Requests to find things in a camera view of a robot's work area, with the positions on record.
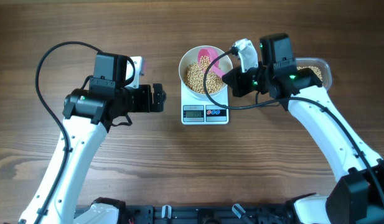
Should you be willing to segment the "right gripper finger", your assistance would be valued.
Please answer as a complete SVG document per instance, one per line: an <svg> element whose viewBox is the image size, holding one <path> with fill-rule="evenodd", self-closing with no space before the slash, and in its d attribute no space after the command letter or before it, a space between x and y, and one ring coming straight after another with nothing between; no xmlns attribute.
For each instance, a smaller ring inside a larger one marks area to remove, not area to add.
<svg viewBox="0 0 384 224"><path fill-rule="evenodd" d="M233 77L223 77L222 81L228 85L228 87L232 90L232 93L235 92L235 79Z"/></svg>
<svg viewBox="0 0 384 224"><path fill-rule="evenodd" d="M232 82L236 79L237 75L238 75L238 69L234 68L222 76L222 81Z"/></svg>

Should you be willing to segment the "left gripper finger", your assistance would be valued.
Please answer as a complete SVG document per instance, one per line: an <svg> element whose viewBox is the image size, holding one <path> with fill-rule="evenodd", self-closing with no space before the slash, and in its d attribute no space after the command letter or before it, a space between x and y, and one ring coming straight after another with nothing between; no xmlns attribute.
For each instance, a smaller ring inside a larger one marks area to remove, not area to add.
<svg viewBox="0 0 384 224"><path fill-rule="evenodd" d="M154 83L152 85L153 87L153 93L152 93L152 100L153 103L165 103L166 101L166 92L163 89L163 86L161 83Z"/></svg>
<svg viewBox="0 0 384 224"><path fill-rule="evenodd" d="M153 93L152 112L163 112L164 103L166 101L166 93Z"/></svg>

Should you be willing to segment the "pink plastic scoop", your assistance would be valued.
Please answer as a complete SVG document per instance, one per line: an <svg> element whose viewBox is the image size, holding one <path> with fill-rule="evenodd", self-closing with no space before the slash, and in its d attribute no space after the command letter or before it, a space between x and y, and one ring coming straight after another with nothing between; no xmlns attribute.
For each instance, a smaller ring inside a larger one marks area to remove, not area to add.
<svg viewBox="0 0 384 224"><path fill-rule="evenodd" d="M200 67L206 71L208 66L218 57L216 48L213 47L204 47L198 52L198 64ZM222 70L219 69L219 62L216 61L210 68L210 71L215 73L218 77L222 78L225 74Z"/></svg>

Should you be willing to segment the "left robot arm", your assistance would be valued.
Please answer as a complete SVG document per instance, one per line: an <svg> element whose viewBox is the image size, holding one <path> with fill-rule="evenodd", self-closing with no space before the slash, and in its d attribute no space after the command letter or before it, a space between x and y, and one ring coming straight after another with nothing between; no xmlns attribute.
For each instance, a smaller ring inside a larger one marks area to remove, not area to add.
<svg viewBox="0 0 384 224"><path fill-rule="evenodd" d="M64 101L60 137L42 182L19 223L131 223L121 200L98 198L80 216L77 201L91 161L114 119L130 113L161 112L166 99L162 85L142 85L145 61L99 52L88 88L76 88Z"/></svg>

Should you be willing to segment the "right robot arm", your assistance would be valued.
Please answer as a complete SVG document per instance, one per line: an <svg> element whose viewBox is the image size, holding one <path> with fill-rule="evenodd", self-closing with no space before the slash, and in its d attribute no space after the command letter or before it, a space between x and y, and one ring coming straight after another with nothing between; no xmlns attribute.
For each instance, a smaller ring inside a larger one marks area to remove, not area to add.
<svg viewBox="0 0 384 224"><path fill-rule="evenodd" d="M293 115L327 159L336 185L328 196L303 196L292 204L299 223L384 223L384 159L365 144L331 102L321 79L298 69L286 34L236 41L241 64L223 76L234 96L269 94Z"/></svg>

